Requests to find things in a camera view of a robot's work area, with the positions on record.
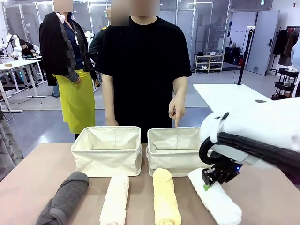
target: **towel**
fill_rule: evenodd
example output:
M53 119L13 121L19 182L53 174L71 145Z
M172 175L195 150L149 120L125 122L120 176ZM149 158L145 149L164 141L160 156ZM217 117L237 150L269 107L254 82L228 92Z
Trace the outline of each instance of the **towel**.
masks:
M155 225L181 225L172 174L158 168L153 173Z
M72 173L44 207L36 225L66 225L88 186L87 175L82 172Z
M214 217L218 225L237 225L242 220L242 210L223 190L219 182L215 182L208 191L204 190L202 169L196 169L188 174L197 194L204 206Z
M124 225L128 199L129 177L111 178L100 215L100 225Z

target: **shoe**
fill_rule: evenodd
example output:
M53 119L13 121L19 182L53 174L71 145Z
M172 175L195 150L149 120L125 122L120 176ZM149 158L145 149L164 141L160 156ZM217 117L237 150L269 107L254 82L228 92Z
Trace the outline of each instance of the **shoe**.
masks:
M54 93L52 93L52 96L55 97L55 98L59 98L60 97L59 95L57 96Z

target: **door handle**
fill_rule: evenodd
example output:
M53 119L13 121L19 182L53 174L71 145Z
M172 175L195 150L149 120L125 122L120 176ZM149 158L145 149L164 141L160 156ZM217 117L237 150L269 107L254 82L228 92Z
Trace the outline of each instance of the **door handle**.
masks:
M270 39L269 43L267 44L269 47L272 46L272 41L273 41L273 39Z

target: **brown table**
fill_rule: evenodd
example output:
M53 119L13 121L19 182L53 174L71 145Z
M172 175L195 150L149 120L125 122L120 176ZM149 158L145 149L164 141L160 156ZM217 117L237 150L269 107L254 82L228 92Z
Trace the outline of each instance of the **brown table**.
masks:
M72 144L41 144L0 183L0 225L34 225L63 180L76 170ZM243 225L300 224L300 192L278 169L243 166L223 188L243 211ZM99 225L110 178L90 178L88 192L70 220L72 225ZM215 225L190 180L174 178L183 225ZM130 178L127 225L154 225L153 183L145 145L142 172Z

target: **beige storage basket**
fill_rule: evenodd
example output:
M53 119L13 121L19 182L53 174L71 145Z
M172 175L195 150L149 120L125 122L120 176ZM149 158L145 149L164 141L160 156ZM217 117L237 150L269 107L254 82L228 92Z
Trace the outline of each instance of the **beige storage basket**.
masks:
M147 147L149 175L152 176L157 168L163 168L174 177L187 177L199 167L211 167L200 160L200 145L200 127L150 129Z
M87 127L71 147L77 171L88 177L137 176L142 166L139 127Z

